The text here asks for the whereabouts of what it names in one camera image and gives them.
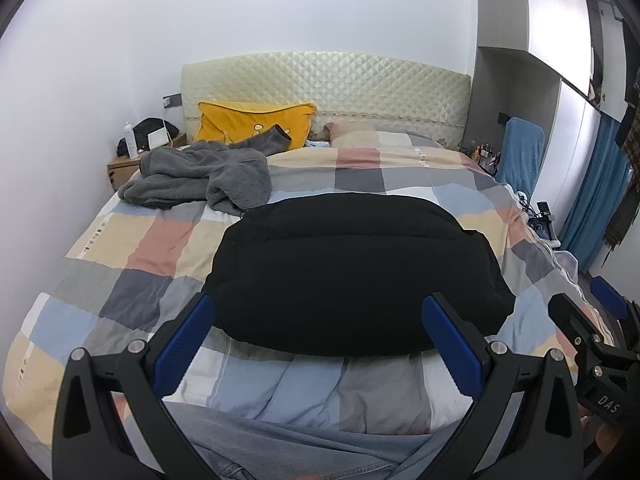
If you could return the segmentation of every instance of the white bottle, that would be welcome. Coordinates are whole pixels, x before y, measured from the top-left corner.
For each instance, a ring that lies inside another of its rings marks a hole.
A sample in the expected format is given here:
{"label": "white bottle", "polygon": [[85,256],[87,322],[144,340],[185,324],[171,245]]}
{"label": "white bottle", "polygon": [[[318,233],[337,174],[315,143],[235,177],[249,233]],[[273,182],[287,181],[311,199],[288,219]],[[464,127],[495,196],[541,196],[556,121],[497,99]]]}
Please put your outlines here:
{"label": "white bottle", "polygon": [[136,136],[133,134],[133,126],[129,124],[129,121],[124,125],[124,139],[127,143],[129,158],[136,158],[138,156],[138,146],[136,144]]}

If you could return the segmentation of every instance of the quilted headboard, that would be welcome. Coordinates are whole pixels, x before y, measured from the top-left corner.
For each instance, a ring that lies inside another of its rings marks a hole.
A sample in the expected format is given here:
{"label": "quilted headboard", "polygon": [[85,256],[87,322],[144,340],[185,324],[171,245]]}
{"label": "quilted headboard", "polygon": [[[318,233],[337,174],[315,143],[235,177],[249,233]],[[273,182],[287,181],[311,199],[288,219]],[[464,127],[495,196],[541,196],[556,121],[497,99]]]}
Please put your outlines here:
{"label": "quilted headboard", "polygon": [[423,63],[340,52],[269,52],[182,68],[189,138],[200,127],[200,101],[313,102],[312,132],[336,117],[367,118],[456,148],[469,108],[468,75]]}

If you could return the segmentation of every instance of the black bag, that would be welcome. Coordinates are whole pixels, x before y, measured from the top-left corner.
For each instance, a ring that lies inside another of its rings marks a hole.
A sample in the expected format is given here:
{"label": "black bag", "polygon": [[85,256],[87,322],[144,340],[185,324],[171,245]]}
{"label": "black bag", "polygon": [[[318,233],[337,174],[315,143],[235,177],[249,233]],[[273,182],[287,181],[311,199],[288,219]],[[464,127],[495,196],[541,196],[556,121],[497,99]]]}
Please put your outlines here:
{"label": "black bag", "polygon": [[[148,134],[152,134],[154,131],[159,130],[166,124],[166,130],[169,132],[169,138],[175,139],[178,136],[178,128],[173,126],[169,121],[162,122],[162,119],[158,119],[157,117],[148,117],[141,123],[138,123],[133,127],[133,136],[136,137],[136,145],[139,150],[143,150],[145,152],[149,151],[149,137]],[[118,147],[116,149],[116,154],[118,156],[129,155],[129,151],[127,150],[127,141],[123,138],[118,142]]]}
{"label": "black bag", "polygon": [[483,234],[428,200],[361,193],[249,210],[223,235],[202,291],[232,338],[325,356],[433,348],[420,316],[433,292],[483,335],[515,302]]}

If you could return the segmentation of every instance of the metal bolt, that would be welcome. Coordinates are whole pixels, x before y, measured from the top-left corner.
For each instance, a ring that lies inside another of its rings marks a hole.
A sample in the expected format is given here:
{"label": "metal bolt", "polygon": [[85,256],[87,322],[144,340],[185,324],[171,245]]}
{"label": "metal bolt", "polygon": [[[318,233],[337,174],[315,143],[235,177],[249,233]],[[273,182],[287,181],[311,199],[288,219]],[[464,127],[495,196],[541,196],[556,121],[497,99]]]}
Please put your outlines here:
{"label": "metal bolt", "polygon": [[562,361],[562,359],[564,359],[564,354],[558,348],[552,348],[549,355],[554,361]]}
{"label": "metal bolt", "polygon": [[86,354],[86,351],[84,350],[84,348],[76,348],[71,352],[71,359],[73,361],[79,361],[84,357],[84,354]]}
{"label": "metal bolt", "polygon": [[127,350],[129,350],[129,352],[131,352],[132,354],[139,354],[145,349],[145,346],[146,346],[146,343],[142,341],[142,339],[134,339],[127,346]]}
{"label": "metal bolt", "polygon": [[507,353],[507,345],[505,345],[502,341],[494,341],[491,343],[491,351],[494,354],[502,355]]}

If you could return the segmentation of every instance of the wooden nightstand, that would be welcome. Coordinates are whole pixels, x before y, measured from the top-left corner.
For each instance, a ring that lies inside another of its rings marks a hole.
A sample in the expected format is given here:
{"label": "wooden nightstand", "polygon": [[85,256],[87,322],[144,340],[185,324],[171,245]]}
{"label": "wooden nightstand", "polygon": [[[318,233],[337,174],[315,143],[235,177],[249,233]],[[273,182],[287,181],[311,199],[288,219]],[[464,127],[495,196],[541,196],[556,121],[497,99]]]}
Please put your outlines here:
{"label": "wooden nightstand", "polygon": [[[180,134],[174,139],[174,148],[180,148],[187,145],[187,135]],[[107,174],[111,181],[111,187],[117,191],[122,184],[126,183],[132,175],[138,170],[140,159],[148,152],[140,153],[136,158],[129,158],[127,155],[118,158],[107,164]]]}

